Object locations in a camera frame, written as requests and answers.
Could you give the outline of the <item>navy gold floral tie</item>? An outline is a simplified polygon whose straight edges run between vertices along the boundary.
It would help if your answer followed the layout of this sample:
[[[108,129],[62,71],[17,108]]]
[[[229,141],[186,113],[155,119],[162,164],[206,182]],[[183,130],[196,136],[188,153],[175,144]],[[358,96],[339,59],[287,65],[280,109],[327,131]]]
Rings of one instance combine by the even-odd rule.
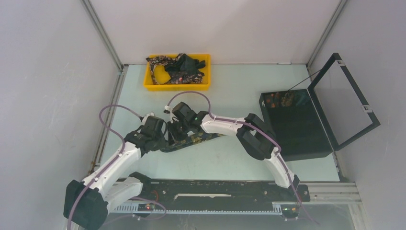
[[[182,140],[175,140],[171,135],[169,136],[169,140],[166,143],[166,146],[160,149],[161,152],[164,153],[169,153],[169,152],[174,152],[177,150],[184,149],[186,147],[190,147],[193,145],[197,145],[215,138],[219,138],[224,136],[223,134],[218,134],[218,133],[205,133],[205,132],[199,132],[192,134],[190,136],[187,136],[186,138]]]

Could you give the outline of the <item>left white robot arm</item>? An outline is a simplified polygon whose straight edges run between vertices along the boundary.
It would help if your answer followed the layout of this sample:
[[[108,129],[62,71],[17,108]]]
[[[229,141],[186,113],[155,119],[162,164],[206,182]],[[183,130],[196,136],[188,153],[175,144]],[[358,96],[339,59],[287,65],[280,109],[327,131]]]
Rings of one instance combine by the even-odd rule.
[[[67,229],[76,223],[97,230],[126,200],[135,196],[143,200],[151,195],[151,186],[136,177],[129,176],[120,185],[115,182],[145,154],[166,145],[164,124],[163,119],[153,115],[143,118],[142,125],[122,138],[120,147],[105,164],[83,180],[72,180],[67,185],[63,210]]]

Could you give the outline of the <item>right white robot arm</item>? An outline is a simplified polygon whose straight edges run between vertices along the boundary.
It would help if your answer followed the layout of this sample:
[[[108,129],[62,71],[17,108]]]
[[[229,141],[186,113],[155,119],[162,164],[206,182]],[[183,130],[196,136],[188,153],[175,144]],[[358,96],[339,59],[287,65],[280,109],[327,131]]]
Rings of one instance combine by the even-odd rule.
[[[291,200],[297,195],[300,180],[286,165],[270,126],[257,115],[250,113],[247,117],[230,118],[208,111],[196,113],[184,102],[173,108],[166,105],[164,112],[170,115],[168,151],[219,136],[236,137],[249,156],[265,162],[279,186],[282,199]]]

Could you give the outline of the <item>rolled ties in box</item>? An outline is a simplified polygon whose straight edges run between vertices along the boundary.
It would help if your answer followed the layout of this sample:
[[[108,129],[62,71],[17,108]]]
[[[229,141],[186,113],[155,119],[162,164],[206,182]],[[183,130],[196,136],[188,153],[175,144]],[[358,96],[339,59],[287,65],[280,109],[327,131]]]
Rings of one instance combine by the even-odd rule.
[[[270,92],[264,95],[263,106],[268,108],[291,107],[295,105],[298,94],[293,91]]]

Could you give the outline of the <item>black pink floral tie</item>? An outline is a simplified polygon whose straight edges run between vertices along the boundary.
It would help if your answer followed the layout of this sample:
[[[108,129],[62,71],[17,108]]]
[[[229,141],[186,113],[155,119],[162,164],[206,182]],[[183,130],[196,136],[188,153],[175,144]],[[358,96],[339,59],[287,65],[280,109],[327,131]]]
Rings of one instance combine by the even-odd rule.
[[[155,69],[157,66],[165,66],[171,60],[172,57],[166,55],[159,55],[156,57],[147,57],[146,61],[150,65],[151,79],[154,85],[159,85],[155,76]],[[169,75],[169,80],[164,83],[164,85],[173,84],[201,84],[203,81],[203,76],[201,74],[188,74],[186,72],[167,72]]]

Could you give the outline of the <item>yellow plastic bin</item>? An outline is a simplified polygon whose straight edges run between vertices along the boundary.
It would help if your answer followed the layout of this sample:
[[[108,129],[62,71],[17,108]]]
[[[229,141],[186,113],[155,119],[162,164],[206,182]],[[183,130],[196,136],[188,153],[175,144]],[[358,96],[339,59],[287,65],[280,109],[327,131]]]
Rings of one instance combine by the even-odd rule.
[[[176,57],[178,54],[159,54],[159,55],[166,55],[171,58]],[[153,58],[159,55],[150,55],[148,58]],[[206,91],[209,89],[211,85],[211,56],[209,54],[187,54],[188,56],[198,59],[198,60],[205,60],[206,67],[200,69],[201,72],[205,74],[203,76],[203,81],[201,84],[173,84],[173,85],[164,85],[166,81],[169,80],[168,73],[164,70],[163,66],[157,66],[155,69],[155,76],[159,85],[154,85],[151,79],[150,74],[150,65],[147,62],[147,67],[145,71],[143,86],[153,92],[159,91],[188,91],[188,90],[195,90],[195,91]]]

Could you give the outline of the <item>dark green tie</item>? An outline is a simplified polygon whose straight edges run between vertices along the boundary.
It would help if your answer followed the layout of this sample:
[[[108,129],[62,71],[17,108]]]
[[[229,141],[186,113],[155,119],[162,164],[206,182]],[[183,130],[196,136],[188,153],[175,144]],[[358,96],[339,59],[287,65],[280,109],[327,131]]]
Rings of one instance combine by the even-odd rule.
[[[198,60],[188,56],[185,53],[179,53],[175,58],[171,58],[164,66],[166,72],[186,72],[188,74],[204,75],[200,69],[206,66],[205,60]]]

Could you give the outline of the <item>black storage box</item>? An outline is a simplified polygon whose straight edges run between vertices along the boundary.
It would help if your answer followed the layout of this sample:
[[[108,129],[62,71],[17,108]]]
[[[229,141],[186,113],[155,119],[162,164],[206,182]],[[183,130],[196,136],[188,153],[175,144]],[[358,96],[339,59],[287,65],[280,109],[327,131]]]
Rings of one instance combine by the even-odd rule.
[[[285,161],[324,158],[333,152],[327,134],[306,89],[289,90],[298,94],[294,106],[263,106],[264,92],[259,97],[264,121],[270,124]]]

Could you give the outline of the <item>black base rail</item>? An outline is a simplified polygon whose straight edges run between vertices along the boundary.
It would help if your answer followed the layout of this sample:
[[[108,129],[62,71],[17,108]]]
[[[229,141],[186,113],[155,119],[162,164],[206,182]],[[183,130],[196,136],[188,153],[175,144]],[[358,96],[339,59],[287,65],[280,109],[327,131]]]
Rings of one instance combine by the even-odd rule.
[[[159,202],[168,212],[270,212],[277,204],[310,201],[307,185],[296,185],[293,190],[271,181],[153,179],[139,197]]]

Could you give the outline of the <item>black box lid frame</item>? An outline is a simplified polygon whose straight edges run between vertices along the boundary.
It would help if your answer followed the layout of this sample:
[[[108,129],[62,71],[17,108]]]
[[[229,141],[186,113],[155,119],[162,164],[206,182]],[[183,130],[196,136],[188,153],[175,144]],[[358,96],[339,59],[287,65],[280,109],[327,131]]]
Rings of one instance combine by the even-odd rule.
[[[339,53],[333,53],[307,88],[334,151],[380,126]]]

